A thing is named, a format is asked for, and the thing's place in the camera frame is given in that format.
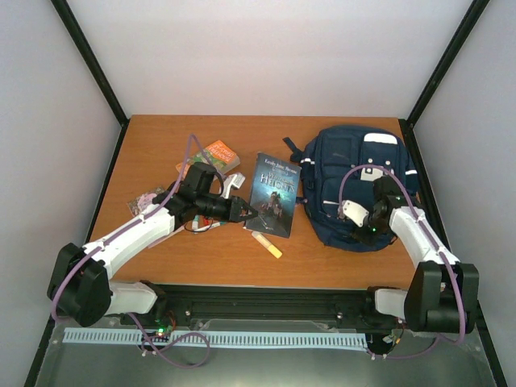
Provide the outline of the dark blue Wuthering Heights book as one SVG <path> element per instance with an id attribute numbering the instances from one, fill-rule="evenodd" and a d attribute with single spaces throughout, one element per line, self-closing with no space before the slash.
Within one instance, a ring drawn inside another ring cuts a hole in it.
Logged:
<path id="1" fill-rule="evenodd" d="M 298 197 L 301 168 L 259 152 L 250 191 L 250 206 L 257 216 L 244 228 L 282 238 L 289 238 Z"/>

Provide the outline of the orange green paperback book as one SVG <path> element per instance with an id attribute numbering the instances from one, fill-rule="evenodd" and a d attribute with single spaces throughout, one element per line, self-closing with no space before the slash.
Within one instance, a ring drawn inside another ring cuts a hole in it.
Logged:
<path id="1" fill-rule="evenodd" d="M 196 162 L 211 163 L 223 176 L 240 165 L 240 158 L 235 151 L 230 149 L 222 140 L 217 140 L 208 145 L 201 152 L 190 156 L 186 161 L 183 171 L 185 177 L 189 167 Z"/>

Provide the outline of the navy blue student backpack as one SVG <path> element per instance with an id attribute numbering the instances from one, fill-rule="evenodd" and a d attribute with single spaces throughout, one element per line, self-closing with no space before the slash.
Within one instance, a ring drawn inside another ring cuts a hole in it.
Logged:
<path id="1" fill-rule="evenodd" d="M 285 137 L 292 151 L 290 160 L 302 168 L 300 182 L 304 209 L 316 235 L 324 245 L 349 252 L 376 252 L 393 242 L 394 234 L 380 232 L 372 243 L 354 238 L 357 225 L 338 218 L 340 200 L 350 200 L 366 210 L 374 205 L 373 182 L 384 175 L 370 167 L 343 177 L 358 165 L 374 164 L 396 175 L 410 195 L 418 192 L 418 172 L 402 139 L 375 127 L 336 125 L 321 130 L 304 149 Z"/>

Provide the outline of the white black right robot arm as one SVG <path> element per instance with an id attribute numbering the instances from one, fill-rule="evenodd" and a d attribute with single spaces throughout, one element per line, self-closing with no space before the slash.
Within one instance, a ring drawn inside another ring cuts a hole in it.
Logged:
<path id="1" fill-rule="evenodd" d="M 443 244 L 415 195 L 383 176 L 373 183 L 371 209 L 346 200 L 342 214 L 355 223 L 353 235 L 362 243 L 373 244 L 384 233 L 394 234 L 414 265 L 408 289 L 370 288 L 376 313 L 399 318 L 412 331 L 459 335 L 472 331 L 479 272 Z"/>

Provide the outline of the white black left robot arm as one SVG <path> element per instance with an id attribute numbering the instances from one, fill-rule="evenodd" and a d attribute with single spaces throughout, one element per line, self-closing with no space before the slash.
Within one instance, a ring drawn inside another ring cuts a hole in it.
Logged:
<path id="1" fill-rule="evenodd" d="M 63 246 L 47 291 L 54 321 L 71 318 L 90 327 L 106 315 L 133 313 L 150 324 L 162 323 L 168 305 L 159 287 L 148 281 L 114 282 L 113 276 L 198 215 L 226 223 L 256 218 L 257 210 L 231 193 L 243 180 L 239 173 L 223 178 L 215 167 L 197 162 L 170 190 L 159 193 L 145 210 L 110 234 L 81 247 Z"/>

